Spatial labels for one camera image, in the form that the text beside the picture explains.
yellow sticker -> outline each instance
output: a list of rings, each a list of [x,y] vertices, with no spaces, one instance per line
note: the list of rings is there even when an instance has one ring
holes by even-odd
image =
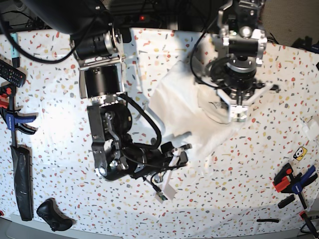
[[[294,159],[300,161],[306,155],[307,149],[304,147],[300,147],[294,154]]]

black remote control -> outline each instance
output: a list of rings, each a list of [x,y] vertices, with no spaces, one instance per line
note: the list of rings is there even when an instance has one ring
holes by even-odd
[[[0,60],[0,77],[9,81],[16,87],[23,86],[26,79],[24,73],[2,60]]]
[[[57,214],[54,210],[54,201],[52,198],[49,198],[42,203],[36,210],[36,213],[50,225],[54,232],[66,231],[73,224],[71,219],[64,219]]]

white cloth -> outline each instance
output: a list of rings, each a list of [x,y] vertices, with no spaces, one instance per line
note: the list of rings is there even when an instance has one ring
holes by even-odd
[[[220,101],[212,88],[195,83],[189,65],[179,61],[163,77],[149,103],[164,125],[163,141],[171,140],[174,146],[191,143],[192,149],[187,151],[190,159],[206,158],[244,125],[212,120],[211,112],[198,106],[198,92],[211,96],[207,102]]]

terrazzo pattern tablecloth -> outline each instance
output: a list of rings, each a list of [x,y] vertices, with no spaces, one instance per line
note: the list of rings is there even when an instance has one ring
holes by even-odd
[[[22,32],[19,43],[35,56],[58,58],[69,50],[69,36],[54,30]],[[145,108],[160,79],[188,55],[199,33],[132,29],[132,42],[125,44],[129,95]],[[10,62],[10,45],[0,37],[1,59]],[[198,51],[203,64],[217,53],[206,36]],[[299,228],[299,200],[283,209],[277,204],[287,195],[278,194],[272,179],[287,162],[296,173],[318,164],[318,145],[309,141],[300,119],[317,115],[319,55],[268,44],[264,65],[257,77],[273,81],[280,93],[264,94],[252,106],[246,125],[208,158],[190,158],[187,167],[173,173],[177,189],[174,201],[159,204],[142,179],[129,176],[115,182],[100,180],[94,172],[91,135],[86,107],[79,96],[79,70],[73,57],[57,65],[43,65],[21,57],[27,74],[18,89],[16,103],[22,113],[38,113],[31,123],[35,135],[17,133],[20,144],[32,149],[34,211],[47,198],[76,220],[73,229],[131,238],[230,237]],[[149,143],[154,132],[132,109],[134,141]],[[11,134],[0,120],[0,210],[18,215],[13,188]],[[308,152],[299,162],[294,152]],[[318,181],[304,190],[311,205],[318,194]],[[257,223],[259,218],[279,218],[280,223]],[[36,213],[34,220],[42,221]]]

